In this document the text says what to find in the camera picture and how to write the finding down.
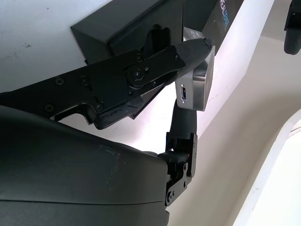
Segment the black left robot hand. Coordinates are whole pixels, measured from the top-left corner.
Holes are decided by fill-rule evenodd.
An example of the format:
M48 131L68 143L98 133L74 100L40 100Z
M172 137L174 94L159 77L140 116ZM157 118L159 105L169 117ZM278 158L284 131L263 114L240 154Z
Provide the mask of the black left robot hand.
M284 51L290 55L296 55L301 49L301 0L292 0L284 31Z

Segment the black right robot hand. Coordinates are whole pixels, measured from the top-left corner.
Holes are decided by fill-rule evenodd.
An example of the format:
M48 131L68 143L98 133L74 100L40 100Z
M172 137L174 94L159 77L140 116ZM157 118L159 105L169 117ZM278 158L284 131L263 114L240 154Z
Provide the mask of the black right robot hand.
M133 50L0 96L3 226L166 226L195 175L197 113L174 107L166 150L142 152L62 124L78 113L104 129L142 96L200 65L208 39L143 58Z

